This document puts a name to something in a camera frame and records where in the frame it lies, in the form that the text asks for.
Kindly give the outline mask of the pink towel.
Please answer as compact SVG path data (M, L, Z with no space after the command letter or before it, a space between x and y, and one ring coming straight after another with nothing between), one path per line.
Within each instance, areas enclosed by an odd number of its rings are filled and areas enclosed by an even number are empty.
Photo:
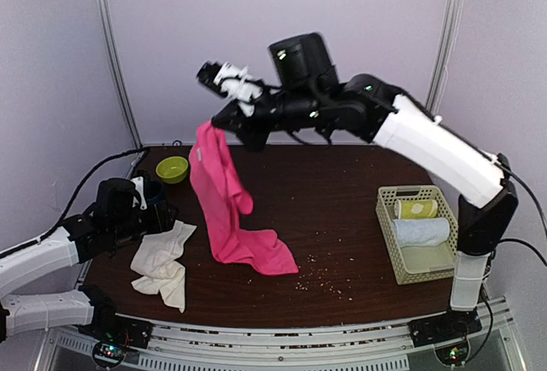
M240 217L252 213L254 201L238 177L225 133L211 122L198 127L189 163L191 187L203 212L213 258L223 264L249 265L266 276L297 274L291 250L273 229L240 226Z

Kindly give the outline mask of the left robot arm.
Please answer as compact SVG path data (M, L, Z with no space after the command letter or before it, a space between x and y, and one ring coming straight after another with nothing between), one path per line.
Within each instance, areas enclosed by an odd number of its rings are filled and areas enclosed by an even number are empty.
M99 184L83 213L63 217L48 232L1 254L1 339L17 333L76 326L113 345L144 347L148 326L134 326L97 286L57 294L17 296L15 290L62 268L89 262L122 245L174 227L177 208L162 184L143 177L112 178Z

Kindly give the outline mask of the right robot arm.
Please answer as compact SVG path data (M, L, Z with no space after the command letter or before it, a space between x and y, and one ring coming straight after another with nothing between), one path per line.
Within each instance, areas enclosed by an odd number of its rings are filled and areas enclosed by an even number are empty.
M314 129L323 138L346 131L406 157L455 188L458 240L450 310L438 319L444 337L471 323L488 256L511 222L518 196L505 156L490 155L445 127L404 89L370 74L338 78L323 37L307 33L268 48L279 84L231 63L207 63L199 82L227 100L212 123L259 151L273 132Z

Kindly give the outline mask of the dark blue mug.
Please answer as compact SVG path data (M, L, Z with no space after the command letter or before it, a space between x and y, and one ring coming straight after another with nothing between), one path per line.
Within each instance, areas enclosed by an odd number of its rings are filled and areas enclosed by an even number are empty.
M163 183L159 180L146 180L144 182L144 199L148 208L166 200L166 192Z

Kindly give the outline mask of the white crumpled towel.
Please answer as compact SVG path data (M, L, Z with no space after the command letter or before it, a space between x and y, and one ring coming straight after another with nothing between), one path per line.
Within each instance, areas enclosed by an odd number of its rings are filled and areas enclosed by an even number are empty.
M196 228L176 221L168 232L145 235L130 265L140 275L132 288L144 295L160 295L166 306L184 313L185 266L178 259Z

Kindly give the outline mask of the green bowl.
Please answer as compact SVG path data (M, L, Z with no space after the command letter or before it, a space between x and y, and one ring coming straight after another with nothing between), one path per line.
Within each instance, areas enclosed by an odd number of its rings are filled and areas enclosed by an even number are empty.
M183 156L170 156L156 165L156 175L168 185L182 182L189 172L189 162Z

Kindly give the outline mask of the yellow rolled towel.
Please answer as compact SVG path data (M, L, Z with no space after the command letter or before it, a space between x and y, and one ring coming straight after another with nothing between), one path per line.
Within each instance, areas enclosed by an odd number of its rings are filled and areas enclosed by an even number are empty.
M433 219L438 213L438 202L434 199L398 199L393 205L393 210L395 217L400 220Z

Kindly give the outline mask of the light blue rolled towel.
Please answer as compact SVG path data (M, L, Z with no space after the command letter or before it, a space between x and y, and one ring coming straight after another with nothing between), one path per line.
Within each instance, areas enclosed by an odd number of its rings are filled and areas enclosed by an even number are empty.
M450 223L445 218L395 219L391 226L400 247L435 247L450 236Z

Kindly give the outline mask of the beige plastic basket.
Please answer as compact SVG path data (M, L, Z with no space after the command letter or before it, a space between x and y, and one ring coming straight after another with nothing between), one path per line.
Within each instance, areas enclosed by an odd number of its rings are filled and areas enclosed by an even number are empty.
M453 276L457 221L435 185L380 187L376 215L400 286Z

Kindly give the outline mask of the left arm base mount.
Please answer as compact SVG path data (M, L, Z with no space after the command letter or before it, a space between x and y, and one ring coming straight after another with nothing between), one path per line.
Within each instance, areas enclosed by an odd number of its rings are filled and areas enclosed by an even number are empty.
M146 349L153 331L149 321L120 315L96 316L91 324L77 328L79 333L95 340L91 359L101 370L117 368L139 350Z

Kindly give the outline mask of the right aluminium frame post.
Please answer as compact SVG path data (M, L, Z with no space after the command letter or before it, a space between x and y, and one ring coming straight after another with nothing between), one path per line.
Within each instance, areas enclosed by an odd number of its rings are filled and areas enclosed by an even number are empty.
M444 85L448 76L448 62L456 41L461 10L462 0L446 0L438 52L426 96L426 109L431 113L438 111L444 93Z

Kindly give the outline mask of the aluminium frame post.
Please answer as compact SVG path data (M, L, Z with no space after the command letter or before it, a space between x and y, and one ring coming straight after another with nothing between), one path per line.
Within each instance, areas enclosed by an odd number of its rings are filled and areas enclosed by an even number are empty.
M444 93L444 85L448 76L448 62L456 41L461 10L462 0L446 0L438 52L426 96L426 109L431 113L438 111Z
M108 0L96 0L99 18L103 32L103 39L109 61L109 70L115 85L116 96L121 106L121 112L127 129L136 148L143 146L137 123L127 94L126 83L123 77L121 61L115 43L115 33L109 11Z

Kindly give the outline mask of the left aluminium frame post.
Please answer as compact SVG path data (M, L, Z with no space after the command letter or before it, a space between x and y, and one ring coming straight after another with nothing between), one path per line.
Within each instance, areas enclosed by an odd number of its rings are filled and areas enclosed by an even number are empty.
M136 148L143 146L137 123L127 94L126 83L123 77L121 61L115 43L115 33L109 11L108 0L96 0L99 18L103 32L103 39L109 61L109 70L115 85L116 96L121 106L121 112L127 129Z

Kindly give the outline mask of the aluminium front rail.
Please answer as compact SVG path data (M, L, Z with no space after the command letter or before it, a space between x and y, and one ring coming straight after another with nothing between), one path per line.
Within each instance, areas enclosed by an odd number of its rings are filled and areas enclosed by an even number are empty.
M500 297L478 307L482 328L418 346L409 318L335 327L234 328L153 321L148 344L119 370L448 370L449 347L469 343L465 370L528 370L512 313Z

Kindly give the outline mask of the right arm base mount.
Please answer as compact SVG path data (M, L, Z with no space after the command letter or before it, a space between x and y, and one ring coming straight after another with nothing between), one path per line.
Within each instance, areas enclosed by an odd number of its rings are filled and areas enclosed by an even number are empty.
M448 310L443 314L412 320L409 333L415 348L433 346L435 356L445 366L463 366L470 356L468 337L482 330L477 309Z

